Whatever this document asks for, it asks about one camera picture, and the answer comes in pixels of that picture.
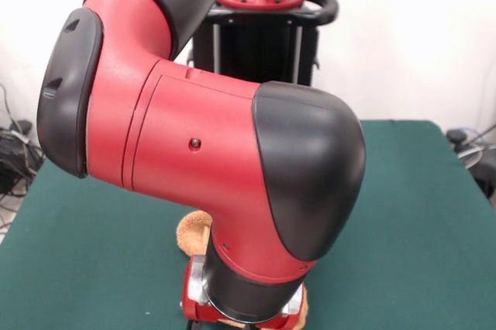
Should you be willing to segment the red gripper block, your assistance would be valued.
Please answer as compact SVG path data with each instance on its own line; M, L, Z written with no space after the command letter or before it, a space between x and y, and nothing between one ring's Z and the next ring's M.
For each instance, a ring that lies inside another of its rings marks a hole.
M206 323L232 325L236 329L303 329L305 326L308 301L303 284L275 318L259 324L242 322L222 314L208 299L203 287L204 265L205 256L193 256L184 276L180 306L190 329L201 329Z

